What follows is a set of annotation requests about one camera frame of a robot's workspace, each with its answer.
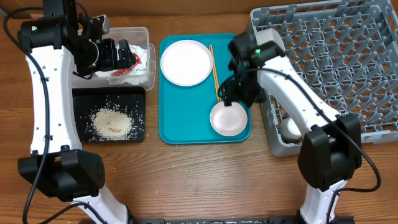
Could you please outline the red snack wrapper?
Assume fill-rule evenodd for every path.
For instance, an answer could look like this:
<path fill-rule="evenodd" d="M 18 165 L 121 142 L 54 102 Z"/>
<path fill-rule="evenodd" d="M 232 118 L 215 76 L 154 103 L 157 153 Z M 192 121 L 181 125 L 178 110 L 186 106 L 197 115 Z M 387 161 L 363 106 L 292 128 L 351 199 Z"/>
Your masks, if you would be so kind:
<path fill-rule="evenodd" d="M 129 72 L 131 72 L 136 66 L 138 66 L 141 63 L 141 58 L 138 56 L 138 54 L 133 53 L 132 54 L 134 56 L 134 58 L 136 59 L 135 64 L 133 64 L 131 67 L 129 68 L 124 68 L 124 69 L 119 69 L 116 70 L 115 72 L 111 73 L 112 77 L 119 77 L 119 76 L 123 76 Z"/>

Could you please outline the small white plate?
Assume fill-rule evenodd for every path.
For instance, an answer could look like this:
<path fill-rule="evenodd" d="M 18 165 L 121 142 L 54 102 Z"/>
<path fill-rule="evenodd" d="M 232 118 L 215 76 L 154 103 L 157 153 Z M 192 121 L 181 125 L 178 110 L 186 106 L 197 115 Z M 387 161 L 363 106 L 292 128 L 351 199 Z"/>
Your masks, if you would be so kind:
<path fill-rule="evenodd" d="M 232 102 L 230 106 L 225 106 L 219 102 L 210 112 L 211 127 L 222 136 L 236 136 L 244 131 L 248 123 L 248 114 L 243 106 L 237 102 Z"/>

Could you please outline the white paper cup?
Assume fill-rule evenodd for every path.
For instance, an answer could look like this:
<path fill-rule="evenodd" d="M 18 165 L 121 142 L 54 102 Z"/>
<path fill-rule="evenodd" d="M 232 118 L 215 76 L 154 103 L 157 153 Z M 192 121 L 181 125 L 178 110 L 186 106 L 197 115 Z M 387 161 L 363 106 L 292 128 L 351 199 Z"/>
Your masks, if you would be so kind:
<path fill-rule="evenodd" d="M 292 118 L 283 119 L 279 126 L 282 139 L 287 142 L 296 142 L 302 135 Z"/>

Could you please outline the large white plate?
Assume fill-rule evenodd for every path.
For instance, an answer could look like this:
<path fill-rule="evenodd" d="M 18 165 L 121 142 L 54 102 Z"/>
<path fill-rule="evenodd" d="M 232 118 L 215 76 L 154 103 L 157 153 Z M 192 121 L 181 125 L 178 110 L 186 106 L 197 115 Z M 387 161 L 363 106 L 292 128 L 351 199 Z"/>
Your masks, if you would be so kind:
<path fill-rule="evenodd" d="M 205 81 L 213 69 L 210 50 L 195 40 L 179 40 L 162 53 L 160 69 L 164 77 L 178 86 L 195 86 Z"/>

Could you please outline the grey bowl of rice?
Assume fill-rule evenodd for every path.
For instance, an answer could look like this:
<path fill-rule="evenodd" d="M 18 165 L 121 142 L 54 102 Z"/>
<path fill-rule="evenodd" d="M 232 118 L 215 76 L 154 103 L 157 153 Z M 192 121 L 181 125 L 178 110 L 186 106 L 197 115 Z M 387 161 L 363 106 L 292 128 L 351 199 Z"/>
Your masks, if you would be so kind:
<path fill-rule="evenodd" d="M 285 52 L 285 46 L 282 37 L 273 28 L 257 32 L 256 42 L 257 45 L 268 44 L 268 43 L 276 44 L 276 46 L 280 48 L 283 53 Z"/>

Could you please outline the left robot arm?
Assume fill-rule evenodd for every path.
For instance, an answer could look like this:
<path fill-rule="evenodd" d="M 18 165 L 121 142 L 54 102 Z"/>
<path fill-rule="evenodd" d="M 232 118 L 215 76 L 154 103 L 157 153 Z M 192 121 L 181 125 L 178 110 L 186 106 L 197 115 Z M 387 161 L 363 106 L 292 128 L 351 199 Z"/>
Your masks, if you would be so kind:
<path fill-rule="evenodd" d="M 77 13 L 75 1 L 44 1 L 43 17 L 22 23 L 16 44 L 25 53 L 34 99 L 30 156 L 20 175 L 48 197 L 81 208 L 95 223 L 134 223 L 105 184 L 100 155 L 84 151 L 76 129 L 72 77 L 131 67 L 126 40 L 115 42 L 105 16 Z"/>

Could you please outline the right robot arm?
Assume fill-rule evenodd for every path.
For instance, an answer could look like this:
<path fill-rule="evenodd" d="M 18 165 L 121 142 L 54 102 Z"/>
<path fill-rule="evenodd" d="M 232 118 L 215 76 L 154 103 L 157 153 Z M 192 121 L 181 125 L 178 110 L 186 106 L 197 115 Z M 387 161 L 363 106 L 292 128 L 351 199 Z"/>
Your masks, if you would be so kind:
<path fill-rule="evenodd" d="M 298 75 L 275 29 L 242 33 L 228 44 L 231 61 L 218 90 L 226 106 L 240 101 L 250 107 L 262 90 L 276 98 L 303 137 L 298 167 L 307 182 L 297 223 L 330 223 L 341 190 L 361 167 L 359 121 L 342 116 Z"/>

